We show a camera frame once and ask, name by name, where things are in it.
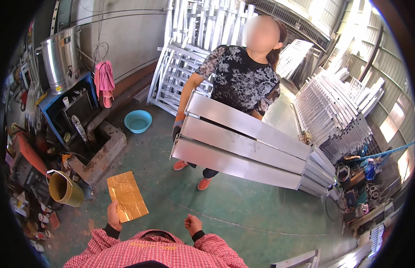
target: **yellow bucket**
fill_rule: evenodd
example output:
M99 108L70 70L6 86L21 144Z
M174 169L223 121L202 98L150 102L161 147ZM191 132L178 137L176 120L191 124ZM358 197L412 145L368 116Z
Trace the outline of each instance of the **yellow bucket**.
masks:
M81 206L84 202L84 192L81 187L62 171L51 169L47 171L47 174L49 173L53 174L48 184L48 190L54 201L72 207Z

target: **orange shoe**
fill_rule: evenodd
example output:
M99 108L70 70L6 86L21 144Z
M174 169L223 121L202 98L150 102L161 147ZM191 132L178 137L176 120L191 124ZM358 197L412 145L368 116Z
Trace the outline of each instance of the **orange shoe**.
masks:
M174 170L181 170L181 169L185 168L186 166L188 166L188 163L184 162L183 160L179 160L178 162L176 162L173 165L173 169Z
M199 185L197 185L197 189L199 189L200 191L203 191L209 186L211 180L212 178L210 179L203 178L203 180L199 182Z

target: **steel pot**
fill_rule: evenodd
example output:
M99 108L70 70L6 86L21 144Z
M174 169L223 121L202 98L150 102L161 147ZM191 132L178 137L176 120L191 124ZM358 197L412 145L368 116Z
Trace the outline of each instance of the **steel pot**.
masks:
M77 33L73 26L50 36L41 42L36 54L42 53L45 72L53 95L60 95L71 89L80 78L77 58Z

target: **pink checkered shirt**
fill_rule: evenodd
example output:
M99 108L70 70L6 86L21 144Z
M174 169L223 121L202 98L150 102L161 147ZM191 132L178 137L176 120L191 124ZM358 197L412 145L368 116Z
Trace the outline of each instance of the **pink checkered shirt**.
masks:
M92 239L81 255L68 260L70 267L126 267L145 261L157 261L173 267L247 267L237 253L218 235L206 234L188 246L169 233L176 243L160 237L140 238L148 231L137 233L127 241L106 235L103 229L91 231Z

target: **green floor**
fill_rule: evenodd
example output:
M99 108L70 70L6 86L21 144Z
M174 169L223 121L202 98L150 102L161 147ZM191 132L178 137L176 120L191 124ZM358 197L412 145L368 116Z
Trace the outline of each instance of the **green floor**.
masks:
M289 106L292 94L283 89L266 120L289 135L296 135L296 121ZM153 123L142 134L129 132L123 123L131 110L146 109ZM95 186L95 198L81 207L66 206L60 213L60 227L54 238L44 242L45 255L52 267L61 267L80 254L91 238L90 230L107 223L109 197L106 179L132 171L149 214L123 224L120 238L157 228L169 231L192 245L183 220L188 213L203 221L203 230L221 236L249 267L269 267L320 248L321 263L349 252L356 239L342 224L328 219L323 200L301 191L278 188L250 180L218 174L210 186L197 190L202 167L172 169L174 117L156 106L135 105L133 100L112 115L108 122L124 130L128 146Z

